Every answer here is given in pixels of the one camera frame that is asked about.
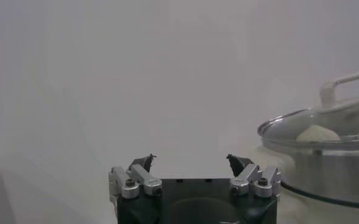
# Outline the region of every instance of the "silver metal bracket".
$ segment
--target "silver metal bracket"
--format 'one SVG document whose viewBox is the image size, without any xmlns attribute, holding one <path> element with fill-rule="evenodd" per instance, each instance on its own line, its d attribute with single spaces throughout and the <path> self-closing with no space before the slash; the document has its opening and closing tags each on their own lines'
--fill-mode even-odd
<svg viewBox="0 0 359 224">
<path fill-rule="evenodd" d="M 280 185 L 281 172 L 274 166 L 267 167 L 261 178 L 254 183 L 255 195 L 263 198 L 279 196 Z"/>
<path fill-rule="evenodd" d="M 139 164 L 133 165 L 130 168 L 130 176 L 144 186 L 145 194 L 148 194 L 150 196 L 162 194 L 162 180 L 153 177 Z"/>
<path fill-rule="evenodd" d="M 136 198 L 140 194 L 140 185 L 131 179 L 122 167 L 113 167 L 108 174 L 110 200 L 115 197 Z"/>
<path fill-rule="evenodd" d="M 249 185 L 257 181 L 262 171 L 255 164 L 248 164 L 246 168 L 235 178 L 230 179 L 230 191 L 235 195 L 245 195 L 249 192 Z"/>
</svg>

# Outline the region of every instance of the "pot lid handle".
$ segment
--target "pot lid handle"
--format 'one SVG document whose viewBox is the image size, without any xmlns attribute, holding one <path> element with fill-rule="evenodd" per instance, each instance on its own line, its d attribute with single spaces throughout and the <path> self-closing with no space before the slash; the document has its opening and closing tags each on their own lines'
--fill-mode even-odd
<svg viewBox="0 0 359 224">
<path fill-rule="evenodd" d="M 320 98 L 321 98 L 321 104 L 323 107 L 323 112 L 330 112 L 330 111 L 335 111 L 335 110 L 339 110 L 345 107 L 348 107 L 350 105 L 356 104 L 359 102 L 359 99 L 354 100 L 354 101 L 349 101 L 346 103 L 338 103 L 336 101 L 336 97 L 335 97 L 335 88 L 343 83 L 347 83 L 347 82 L 351 82 L 354 80 L 358 80 L 359 79 L 359 73 L 341 78 L 341 79 L 337 79 L 334 80 L 332 82 L 326 82 L 321 86 L 320 89 Z"/>
</svg>

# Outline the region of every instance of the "white wall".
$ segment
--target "white wall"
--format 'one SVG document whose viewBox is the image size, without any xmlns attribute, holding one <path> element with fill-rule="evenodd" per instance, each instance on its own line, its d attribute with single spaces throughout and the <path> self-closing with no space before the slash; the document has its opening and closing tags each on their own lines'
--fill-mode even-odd
<svg viewBox="0 0 359 224">
<path fill-rule="evenodd" d="M 114 223 L 109 168 L 150 152 L 228 177 L 355 71 L 359 1 L 0 0 L 0 223 Z"/>
</svg>

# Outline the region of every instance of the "screw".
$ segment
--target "screw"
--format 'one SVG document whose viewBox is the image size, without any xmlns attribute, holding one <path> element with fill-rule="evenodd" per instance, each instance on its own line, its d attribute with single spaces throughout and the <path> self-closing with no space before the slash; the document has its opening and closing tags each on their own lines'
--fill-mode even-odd
<svg viewBox="0 0 359 224">
<path fill-rule="evenodd" d="M 136 182 L 133 179 L 128 179 L 125 181 L 125 186 L 127 187 L 133 187 L 136 184 Z"/>
<path fill-rule="evenodd" d="M 262 177 L 259 181 L 258 181 L 258 184 L 260 186 L 267 186 L 269 184 L 269 182 L 267 181 L 266 178 Z"/>
</svg>

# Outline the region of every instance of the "stainless steel pot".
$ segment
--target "stainless steel pot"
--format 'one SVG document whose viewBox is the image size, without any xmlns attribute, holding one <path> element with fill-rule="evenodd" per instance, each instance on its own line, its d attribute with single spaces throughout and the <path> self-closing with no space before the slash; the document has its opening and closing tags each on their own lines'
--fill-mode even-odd
<svg viewBox="0 0 359 224">
<path fill-rule="evenodd" d="M 325 83 L 322 107 L 300 110 L 262 124 L 263 145 L 286 154 L 294 169 L 282 171 L 283 185 L 317 199 L 359 207 L 359 98 L 335 100 L 335 88 L 359 79 L 359 73 Z M 337 133 L 340 141 L 299 142 L 296 138 L 311 125 Z"/>
</svg>

